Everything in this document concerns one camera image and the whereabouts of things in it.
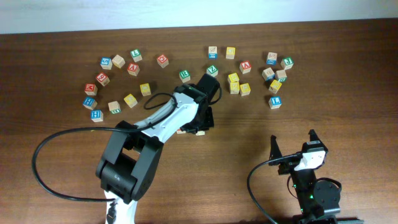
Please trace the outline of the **yellow letter C block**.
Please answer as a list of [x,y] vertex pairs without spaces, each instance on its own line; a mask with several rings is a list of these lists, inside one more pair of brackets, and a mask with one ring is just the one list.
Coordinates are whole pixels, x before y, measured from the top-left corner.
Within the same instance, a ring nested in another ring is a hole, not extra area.
[[204,132],[204,131],[198,131],[198,132],[196,133],[196,136],[203,136],[203,135],[205,135],[205,132]]

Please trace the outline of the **red letter I block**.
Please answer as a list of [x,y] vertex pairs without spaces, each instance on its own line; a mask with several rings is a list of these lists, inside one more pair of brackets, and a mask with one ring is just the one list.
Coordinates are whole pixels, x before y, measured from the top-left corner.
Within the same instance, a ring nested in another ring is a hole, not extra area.
[[177,134],[185,134],[186,131],[182,131],[181,129],[178,129],[178,130],[176,131],[176,133],[177,133]]

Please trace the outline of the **green letter R block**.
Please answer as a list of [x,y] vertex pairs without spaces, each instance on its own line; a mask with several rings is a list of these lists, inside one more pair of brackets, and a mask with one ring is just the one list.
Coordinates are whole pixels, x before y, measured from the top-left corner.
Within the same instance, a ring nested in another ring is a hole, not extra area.
[[178,73],[178,75],[183,83],[188,82],[191,79],[191,76],[190,76],[190,73],[188,70],[182,70]]

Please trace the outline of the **red letter a block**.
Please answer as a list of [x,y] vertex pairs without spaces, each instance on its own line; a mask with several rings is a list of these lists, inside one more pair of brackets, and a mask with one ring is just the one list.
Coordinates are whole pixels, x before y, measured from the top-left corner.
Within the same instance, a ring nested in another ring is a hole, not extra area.
[[239,65],[239,69],[242,74],[249,73],[251,71],[251,68],[252,68],[252,66],[249,61],[243,61]]
[[130,63],[127,66],[127,72],[128,72],[128,74],[136,77],[140,72],[140,68],[139,68],[138,64]]

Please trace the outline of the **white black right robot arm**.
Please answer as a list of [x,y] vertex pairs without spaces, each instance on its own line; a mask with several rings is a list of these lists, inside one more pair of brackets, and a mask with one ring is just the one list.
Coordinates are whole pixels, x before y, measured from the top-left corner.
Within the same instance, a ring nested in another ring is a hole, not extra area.
[[289,175],[302,212],[293,216],[294,223],[364,223],[358,218],[336,218],[341,212],[342,184],[316,177],[315,171],[325,163],[328,149],[313,129],[308,134],[310,140],[303,143],[301,151],[289,156],[282,155],[277,137],[271,136],[270,165],[279,167],[279,175]]

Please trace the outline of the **green letter Z block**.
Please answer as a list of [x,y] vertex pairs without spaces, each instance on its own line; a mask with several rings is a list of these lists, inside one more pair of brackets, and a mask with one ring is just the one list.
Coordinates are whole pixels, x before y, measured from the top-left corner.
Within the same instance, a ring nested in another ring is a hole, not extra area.
[[206,69],[206,73],[212,77],[216,77],[218,75],[218,68],[215,65],[211,65]]

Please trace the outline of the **yellow block upper cluster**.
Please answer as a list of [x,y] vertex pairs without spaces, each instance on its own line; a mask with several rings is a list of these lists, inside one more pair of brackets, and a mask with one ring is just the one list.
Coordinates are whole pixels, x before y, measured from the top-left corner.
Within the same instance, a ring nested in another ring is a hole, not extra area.
[[237,73],[231,73],[228,75],[228,83],[239,82],[239,77]]

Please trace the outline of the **wooden block green edge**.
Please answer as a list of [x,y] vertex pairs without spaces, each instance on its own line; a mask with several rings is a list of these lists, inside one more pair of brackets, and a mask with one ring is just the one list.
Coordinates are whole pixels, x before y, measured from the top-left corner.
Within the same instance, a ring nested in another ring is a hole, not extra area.
[[287,74],[286,74],[286,71],[285,70],[277,70],[276,72],[275,72],[275,79],[278,81],[278,82],[285,82],[286,81],[286,79],[287,79]]

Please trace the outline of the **yellow block top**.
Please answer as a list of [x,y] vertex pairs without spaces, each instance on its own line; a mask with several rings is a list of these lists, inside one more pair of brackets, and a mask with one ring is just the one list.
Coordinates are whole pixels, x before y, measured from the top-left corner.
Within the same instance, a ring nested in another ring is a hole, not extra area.
[[236,48],[235,47],[227,47],[226,48],[226,59],[233,60],[235,57]]

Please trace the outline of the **yellow block lower left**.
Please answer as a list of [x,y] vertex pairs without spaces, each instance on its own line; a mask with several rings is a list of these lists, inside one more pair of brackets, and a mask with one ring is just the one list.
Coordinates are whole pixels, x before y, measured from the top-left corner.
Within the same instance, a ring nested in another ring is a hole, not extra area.
[[137,105],[137,100],[132,94],[128,94],[127,96],[125,96],[124,101],[130,108],[133,108]]

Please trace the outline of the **wooden block blue edge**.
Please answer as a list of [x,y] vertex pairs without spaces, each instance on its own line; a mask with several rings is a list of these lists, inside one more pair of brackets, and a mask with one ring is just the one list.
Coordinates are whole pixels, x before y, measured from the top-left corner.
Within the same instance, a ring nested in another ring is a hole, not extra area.
[[262,71],[262,77],[265,79],[266,82],[268,82],[269,80],[272,80],[275,77],[275,73],[273,69],[266,68]]

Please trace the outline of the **green letter J block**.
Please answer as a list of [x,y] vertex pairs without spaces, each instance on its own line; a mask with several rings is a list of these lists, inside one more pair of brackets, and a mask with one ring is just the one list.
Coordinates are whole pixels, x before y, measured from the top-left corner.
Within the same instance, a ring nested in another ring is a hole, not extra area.
[[284,70],[288,70],[293,67],[294,61],[291,57],[286,57],[281,60],[280,65]]

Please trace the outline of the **blue letter H block lower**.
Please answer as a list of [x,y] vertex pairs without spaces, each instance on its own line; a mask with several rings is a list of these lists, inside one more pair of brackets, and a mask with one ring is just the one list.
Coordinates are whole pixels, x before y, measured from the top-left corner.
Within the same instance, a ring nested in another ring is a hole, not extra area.
[[103,122],[104,121],[104,115],[101,110],[93,110],[90,113],[90,118],[93,122]]

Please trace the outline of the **red number six block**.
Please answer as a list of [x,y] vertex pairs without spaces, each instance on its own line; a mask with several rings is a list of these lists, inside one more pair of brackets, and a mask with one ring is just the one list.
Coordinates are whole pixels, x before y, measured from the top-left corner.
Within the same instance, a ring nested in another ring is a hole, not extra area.
[[110,82],[110,79],[105,73],[101,72],[97,74],[96,81],[99,82],[102,86],[106,86]]

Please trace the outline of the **red letter M block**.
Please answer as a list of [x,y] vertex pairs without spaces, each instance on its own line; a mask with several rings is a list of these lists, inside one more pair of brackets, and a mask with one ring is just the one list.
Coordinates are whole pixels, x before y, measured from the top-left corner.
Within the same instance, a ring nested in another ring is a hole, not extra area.
[[98,92],[98,88],[94,83],[87,83],[85,85],[85,93],[88,96],[96,96]]

